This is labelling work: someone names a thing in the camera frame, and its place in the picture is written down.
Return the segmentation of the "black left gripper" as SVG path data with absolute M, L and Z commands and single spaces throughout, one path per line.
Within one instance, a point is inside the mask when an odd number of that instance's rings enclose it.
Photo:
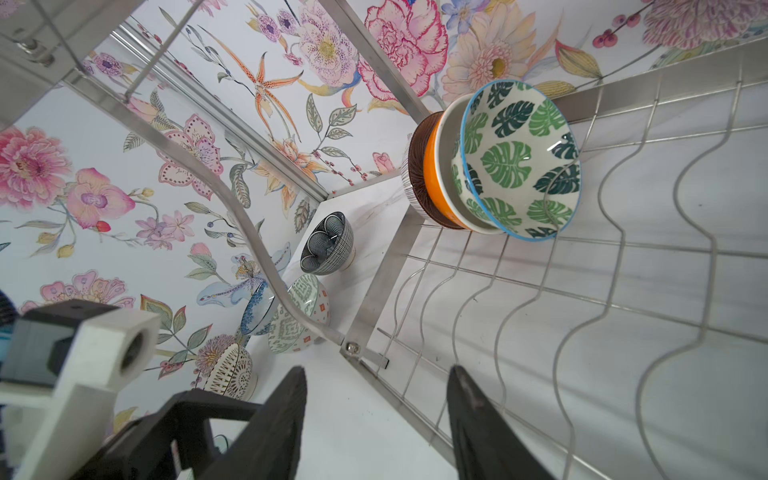
M 222 453 L 210 421 L 248 421 L 259 404 L 193 389 L 171 397 L 154 414 L 130 422 L 75 474 L 74 479 L 175 479 L 201 475 Z

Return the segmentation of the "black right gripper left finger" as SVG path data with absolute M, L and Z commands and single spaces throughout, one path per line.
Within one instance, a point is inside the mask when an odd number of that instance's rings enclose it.
M 308 386 L 295 366 L 251 417 L 227 452 L 199 479 L 294 479 L 297 476 Z

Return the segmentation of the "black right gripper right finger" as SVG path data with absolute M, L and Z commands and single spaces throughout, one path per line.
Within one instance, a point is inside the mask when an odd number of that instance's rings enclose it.
M 449 373 L 447 406 L 459 479 L 552 477 L 460 365 Z

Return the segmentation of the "stainless steel dish rack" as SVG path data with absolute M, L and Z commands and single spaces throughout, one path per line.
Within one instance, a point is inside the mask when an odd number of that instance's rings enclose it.
M 203 388 L 309 383 L 305 479 L 443 479 L 463 365 L 556 478 L 767 475 L 767 5 L 5 1 L 1 287 L 156 313 L 106 437 Z M 545 241 L 425 221 L 421 121 L 496 80 L 565 116 L 581 196 Z M 353 263 L 300 258 L 332 212 Z M 257 287 L 277 310 L 243 336 Z

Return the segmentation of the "grey striped bowl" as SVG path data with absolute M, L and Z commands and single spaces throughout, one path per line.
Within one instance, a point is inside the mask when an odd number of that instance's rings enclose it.
M 410 205 L 425 220 L 450 230 L 461 227 L 442 214 L 429 197 L 424 179 L 424 159 L 431 133 L 438 125 L 443 112 L 427 116 L 416 127 L 408 146 L 406 159 L 400 168 L 403 191 Z

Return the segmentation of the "green leaf pattern bowl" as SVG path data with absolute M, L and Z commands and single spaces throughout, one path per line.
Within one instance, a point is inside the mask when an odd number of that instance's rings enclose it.
M 477 220 L 524 241 L 554 238 L 580 202 L 579 148 L 568 121 L 521 81 L 496 80 L 472 96 L 452 175 Z

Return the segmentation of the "white bowl orange outside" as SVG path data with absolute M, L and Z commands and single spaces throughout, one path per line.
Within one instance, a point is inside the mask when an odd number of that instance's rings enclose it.
M 471 98 L 471 94 L 461 96 L 442 112 L 429 137 L 423 161 L 424 180 L 430 200 L 453 224 L 483 235 L 498 235 L 502 233 L 498 227 L 476 217 L 467 207 L 461 189 L 464 177 L 454 173 L 461 121 Z

